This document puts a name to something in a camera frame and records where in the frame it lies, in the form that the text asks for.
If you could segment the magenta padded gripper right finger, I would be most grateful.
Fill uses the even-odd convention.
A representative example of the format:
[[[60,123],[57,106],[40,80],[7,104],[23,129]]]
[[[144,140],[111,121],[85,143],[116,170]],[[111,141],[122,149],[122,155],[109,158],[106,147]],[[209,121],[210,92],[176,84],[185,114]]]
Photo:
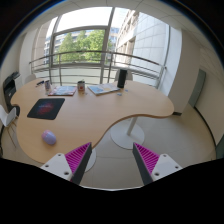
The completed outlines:
[[[133,155],[144,185],[182,169],[168,154],[157,154],[137,143],[133,144]]]

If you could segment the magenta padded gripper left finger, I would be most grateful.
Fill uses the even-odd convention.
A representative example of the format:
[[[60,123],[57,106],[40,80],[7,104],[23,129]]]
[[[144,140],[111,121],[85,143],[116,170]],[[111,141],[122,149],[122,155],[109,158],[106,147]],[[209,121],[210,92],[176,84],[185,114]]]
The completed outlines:
[[[92,154],[91,143],[86,143],[72,151],[63,154],[57,153],[41,168],[65,180],[79,185],[88,161]]]

